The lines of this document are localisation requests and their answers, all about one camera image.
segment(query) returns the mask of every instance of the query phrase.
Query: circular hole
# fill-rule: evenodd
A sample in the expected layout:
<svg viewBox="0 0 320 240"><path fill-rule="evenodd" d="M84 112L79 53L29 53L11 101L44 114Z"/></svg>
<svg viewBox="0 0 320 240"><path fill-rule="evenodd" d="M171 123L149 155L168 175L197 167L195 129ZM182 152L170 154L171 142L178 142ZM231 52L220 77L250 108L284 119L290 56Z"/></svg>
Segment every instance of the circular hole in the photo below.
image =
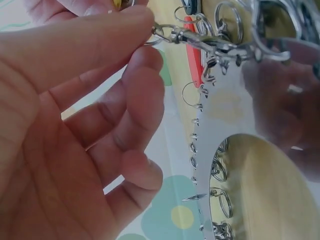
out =
<svg viewBox="0 0 320 240"><path fill-rule="evenodd" d="M283 236L293 240L318 239L320 183L306 181L294 162L269 142L246 134L230 136L228 141L229 148L223 155L227 181L218 182L211 177L210 187L225 190L233 216L227 219L219 198L211 197L212 222L227 222L236 239L264 239L270 229L273 240L283 240ZM221 203L228 210L225 197Z"/></svg>

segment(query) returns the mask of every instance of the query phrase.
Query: metal spike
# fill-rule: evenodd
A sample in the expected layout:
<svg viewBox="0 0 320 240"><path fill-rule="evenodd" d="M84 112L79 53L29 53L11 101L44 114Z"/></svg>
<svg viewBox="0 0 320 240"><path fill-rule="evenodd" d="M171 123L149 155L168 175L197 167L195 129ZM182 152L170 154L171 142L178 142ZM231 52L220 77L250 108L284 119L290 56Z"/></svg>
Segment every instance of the metal spike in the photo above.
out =
<svg viewBox="0 0 320 240"><path fill-rule="evenodd" d="M204 193L204 194L197 194L191 197L187 197L185 199L182 200L182 202L190 202L190 201L196 201L199 199L203 199L204 197L206 197L208 194Z"/></svg>
<svg viewBox="0 0 320 240"><path fill-rule="evenodd" d="M198 139L198 135L197 135L196 133L192 133L192 134L190 135L190 137L191 137L192 139Z"/></svg>

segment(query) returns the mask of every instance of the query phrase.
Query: hand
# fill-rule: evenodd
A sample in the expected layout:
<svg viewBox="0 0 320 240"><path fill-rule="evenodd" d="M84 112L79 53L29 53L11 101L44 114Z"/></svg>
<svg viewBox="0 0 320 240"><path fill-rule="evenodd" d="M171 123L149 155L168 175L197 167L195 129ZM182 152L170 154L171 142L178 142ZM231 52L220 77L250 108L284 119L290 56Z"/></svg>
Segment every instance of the hand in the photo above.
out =
<svg viewBox="0 0 320 240"><path fill-rule="evenodd" d="M1 240L113 240L150 204L162 172L143 151L164 85L161 56L139 46L153 24L136 6L0 34ZM61 119L128 61L99 101Z"/></svg>
<svg viewBox="0 0 320 240"><path fill-rule="evenodd" d="M253 60L242 70L257 132L282 149L310 181L320 182L320 84L312 66Z"/></svg>
<svg viewBox="0 0 320 240"><path fill-rule="evenodd" d="M24 5L38 24L70 20L116 11L114 0L23 0ZM147 5L148 0L135 0L136 5Z"/></svg>

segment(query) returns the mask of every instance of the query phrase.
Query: fingernail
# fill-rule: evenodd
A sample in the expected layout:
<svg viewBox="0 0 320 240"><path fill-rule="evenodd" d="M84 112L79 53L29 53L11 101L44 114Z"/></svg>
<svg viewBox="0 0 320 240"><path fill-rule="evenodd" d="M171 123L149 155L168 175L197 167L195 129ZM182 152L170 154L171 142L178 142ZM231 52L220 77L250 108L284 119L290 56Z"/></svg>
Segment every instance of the fingernail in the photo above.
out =
<svg viewBox="0 0 320 240"><path fill-rule="evenodd" d="M135 5L135 6L130 6L124 10L121 11L121 13L124 14L135 14L135 15L144 15L147 12L149 12L150 10L146 7L146 6L142 6L142 5Z"/></svg>
<svg viewBox="0 0 320 240"><path fill-rule="evenodd" d="M105 14L105 13L108 13L109 11L114 11L114 10L115 10L115 6L110 5L107 7L102 3L94 3L85 11L83 15L91 16L91 15Z"/></svg>

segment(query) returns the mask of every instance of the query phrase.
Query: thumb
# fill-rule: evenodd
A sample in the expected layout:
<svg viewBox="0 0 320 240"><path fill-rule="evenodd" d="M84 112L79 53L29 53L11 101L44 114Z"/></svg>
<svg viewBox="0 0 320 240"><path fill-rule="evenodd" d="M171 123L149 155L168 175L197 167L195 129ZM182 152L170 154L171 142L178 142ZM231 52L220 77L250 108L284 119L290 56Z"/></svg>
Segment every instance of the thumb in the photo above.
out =
<svg viewBox="0 0 320 240"><path fill-rule="evenodd" d="M115 11L114 0L58 0L77 16L88 16Z"/></svg>

